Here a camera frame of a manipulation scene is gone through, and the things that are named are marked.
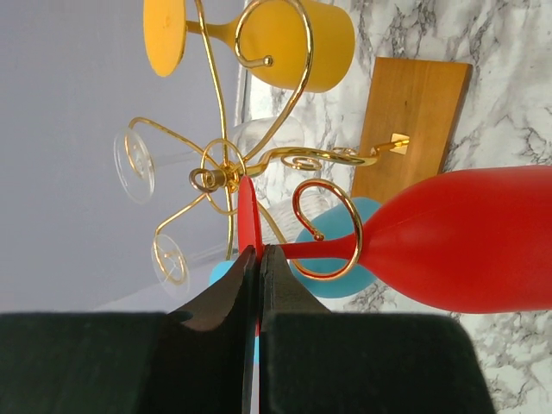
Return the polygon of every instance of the gold wine glass holder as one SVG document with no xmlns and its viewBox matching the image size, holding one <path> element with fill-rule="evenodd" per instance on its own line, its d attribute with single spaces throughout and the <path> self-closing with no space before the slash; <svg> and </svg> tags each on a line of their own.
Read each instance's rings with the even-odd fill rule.
<svg viewBox="0 0 552 414">
<path fill-rule="evenodd" d="M 220 113 L 221 124 L 221 137 L 211 141 L 205 148 L 201 148 L 195 142 L 185 138 L 181 134 L 178 134 L 177 132 L 163 125 L 160 125 L 159 123 L 148 118 L 138 116 L 132 119 L 129 123 L 129 129 L 133 129 L 138 123 L 143 123 L 149 125 L 150 127 L 158 129 L 159 131 L 170 135 L 172 138 L 185 144 L 188 148 L 201 156 L 199 167 L 191 170 L 189 174 L 190 184 L 199 192 L 199 195 L 193 201 L 191 201 L 180 210 L 169 216 L 167 219 L 162 221 L 159 226 L 157 226 L 154 232 L 154 242 L 152 246 L 154 265 L 156 265 L 162 271 L 166 278 L 166 281 L 175 285 L 181 285 L 185 283 L 189 278 L 189 271 L 186 265 L 186 257 L 180 252 L 178 248 L 175 248 L 173 251 L 168 252 L 161 249 L 158 244 L 159 236 L 162 234 L 162 231 L 167 225 L 172 223 L 174 220 L 182 217 L 187 211 L 199 205 L 205 199 L 209 202 L 209 204 L 217 213 L 225 215 L 228 218 L 226 260 L 229 260 L 232 255 L 232 250 L 234 246 L 234 215 L 237 212 L 237 209 L 234 207 L 233 203 L 233 194 L 237 192 L 242 177 L 249 176 L 251 178 L 254 178 L 260 176 L 266 171 L 268 165 L 274 160 L 280 160 L 287 167 L 307 172 L 319 171 L 322 168 L 322 162 L 324 161 L 343 164 L 346 166 L 371 166 L 378 161 L 381 153 L 408 145 L 408 139 L 383 143 L 372 148 L 371 153 L 367 157 L 361 157 L 352 148 L 344 147 L 335 147 L 332 151 L 325 151 L 322 149 L 308 147 L 276 147 L 274 149 L 266 151 L 259 158 L 257 163 L 249 164 L 249 161 L 265 147 L 265 145 L 272 139 L 274 134 L 279 130 L 279 128 L 282 126 L 288 116 L 292 113 L 292 110 L 295 108 L 298 100 L 301 98 L 304 92 L 305 86 L 307 85 L 314 58 L 313 52 L 315 39 L 313 38 L 311 22 L 304 9 L 304 6 L 299 0 L 253 0 L 242 13 L 235 30 L 234 52 L 240 64 L 246 68 L 254 68 L 258 66 L 272 66 L 274 63 L 273 57 L 270 55 L 250 60 L 243 55 L 241 48 L 241 37 L 244 24 L 252 15 L 255 9 L 260 7 L 263 3 L 271 1 L 284 1 L 288 3 L 301 17 L 301 21 L 304 26 L 306 41 L 304 70 L 298 86 L 291 94 L 284 109 L 281 111 L 276 120 L 273 122 L 272 126 L 264 134 L 260 141 L 247 154 L 242 154 L 238 147 L 229 140 L 222 88 L 220 85 L 218 72 L 216 69 L 216 62 L 210 44 L 209 32 L 205 23 L 204 7 L 201 0 L 195 0 L 195 4 L 198 11 L 198 24 L 201 36 L 203 38 L 205 52 L 207 53 L 210 73 L 213 80 L 213 85 L 215 86 L 216 98 L 218 101 L 218 110 Z M 133 172 L 140 176 L 141 174 L 143 174 L 143 172 L 139 168 L 139 166 L 137 166 L 136 160 L 133 158 L 132 145 L 135 145 L 135 143 L 131 142 L 129 139 L 129 135 L 126 134 L 124 138 L 124 149 L 128 157 L 128 162 L 132 167 Z M 221 162 L 216 162 L 216 160 L 214 160 L 213 157 L 210 155 L 210 150 L 215 145 L 222 146 L 223 160 Z M 235 157 L 237 158 L 237 162 L 230 159 L 230 152 L 234 153 Z M 308 186 L 320 186 L 322 188 L 330 190 L 340 199 L 340 201 L 345 204 L 349 211 L 349 214 L 354 221 L 354 228 L 357 240 L 356 250 L 360 250 L 361 246 L 359 246 L 359 243 L 361 242 L 359 240 L 361 240 L 362 230 L 362 222 L 360 216 L 356 211 L 356 208 L 354 207 L 354 204 L 349 195 L 343 189 L 339 188 L 337 185 L 327 180 L 307 179 L 297 188 L 296 193 L 294 194 L 293 210 L 298 220 L 315 236 L 315 240 L 323 239 L 323 235 L 312 226 L 311 222 L 306 219 L 300 209 L 298 198 L 300 197 L 300 193 L 304 190 L 304 188 Z M 220 189 L 224 189 L 225 192 L 226 209 L 221 208 L 212 197 L 212 194 Z M 279 242 L 286 243 L 285 237 L 283 236 L 276 222 L 271 217 L 268 210 L 261 203 L 258 203 L 258 205 L 261 215 L 267 220 L 267 223 L 278 238 Z M 354 257 L 347 263 L 347 265 L 345 265 L 341 270 L 333 272 L 329 275 L 311 273 L 308 269 L 302 267 L 298 262 L 294 261 L 294 264 L 297 266 L 298 270 L 306 277 L 312 279 L 336 279 L 348 272 L 356 264 L 356 258 L 358 257 L 356 250 Z M 165 260 L 167 259 L 170 259 L 171 263 L 173 264 L 173 267 L 171 269 L 168 269 L 166 266 Z M 175 264 L 178 267 L 176 272 L 178 277 L 175 277 Z"/>
</svg>

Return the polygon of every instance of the marble countertop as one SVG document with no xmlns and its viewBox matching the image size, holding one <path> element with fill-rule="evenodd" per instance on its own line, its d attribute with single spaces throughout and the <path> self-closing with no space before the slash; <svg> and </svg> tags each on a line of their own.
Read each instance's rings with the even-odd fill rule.
<svg viewBox="0 0 552 414">
<path fill-rule="evenodd" d="M 305 146 L 358 147 L 376 56 L 471 63 L 474 73 L 445 170 L 552 165 L 552 1 L 335 0 L 356 30 L 354 62 L 324 94 L 305 94 L 293 112 Z M 275 116 L 289 91 L 247 76 L 240 117 Z M 313 176 L 350 189 L 350 167 L 325 164 L 317 175 L 271 165 L 255 180 L 270 206 Z M 334 311 L 446 313 L 381 282 Z M 453 314 L 472 337 L 497 411 L 552 412 L 552 313 Z"/>
</svg>

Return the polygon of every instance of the wooden board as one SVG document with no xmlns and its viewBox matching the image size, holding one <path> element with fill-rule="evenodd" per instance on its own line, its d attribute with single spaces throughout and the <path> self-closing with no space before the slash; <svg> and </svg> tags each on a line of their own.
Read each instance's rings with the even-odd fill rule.
<svg viewBox="0 0 552 414">
<path fill-rule="evenodd" d="M 383 153 L 354 172 L 352 195 L 384 203 L 442 170 L 472 67 L 466 63 L 377 58 L 362 131 L 360 155 L 408 135 L 406 154 Z"/>
</svg>

